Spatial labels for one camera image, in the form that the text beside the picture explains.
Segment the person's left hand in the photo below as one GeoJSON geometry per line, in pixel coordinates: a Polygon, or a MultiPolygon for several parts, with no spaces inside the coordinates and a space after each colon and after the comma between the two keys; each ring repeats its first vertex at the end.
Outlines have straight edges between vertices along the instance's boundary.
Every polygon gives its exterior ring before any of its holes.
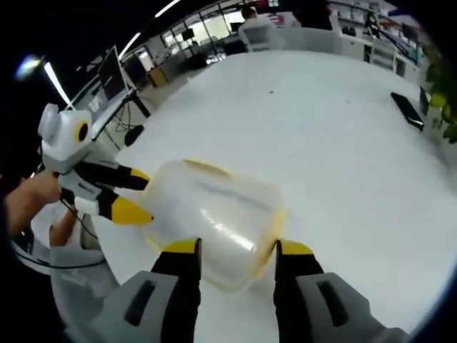
{"type": "MultiPolygon", "coordinates": [[[[30,221],[47,205],[61,199],[61,188],[56,177],[44,170],[22,183],[5,198],[7,231],[15,238],[28,227],[30,221]]],[[[64,217],[49,227],[51,247],[63,247],[70,239],[77,221],[77,210],[69,205],[64,217]]]]}

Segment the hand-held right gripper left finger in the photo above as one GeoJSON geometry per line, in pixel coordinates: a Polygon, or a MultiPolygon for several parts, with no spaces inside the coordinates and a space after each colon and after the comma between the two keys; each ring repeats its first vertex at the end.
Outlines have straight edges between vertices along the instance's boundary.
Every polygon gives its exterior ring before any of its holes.
{"type": "Polygon", "coordinates": [[[93,342],[193,342],[201,303],[200,238],[167,245],[104,300],[90,323],[93,342]]]}

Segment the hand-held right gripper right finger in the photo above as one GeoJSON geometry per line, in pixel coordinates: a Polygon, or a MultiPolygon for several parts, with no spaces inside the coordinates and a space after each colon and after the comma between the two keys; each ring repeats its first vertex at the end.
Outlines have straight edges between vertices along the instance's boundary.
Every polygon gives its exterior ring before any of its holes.
{"type": "Polygon", "coordinates": [[[382,325],[369,301],[334,272],[325,272],[306,245],[276,241],[273,303],[280,342],[407,342],[382,325]]]}

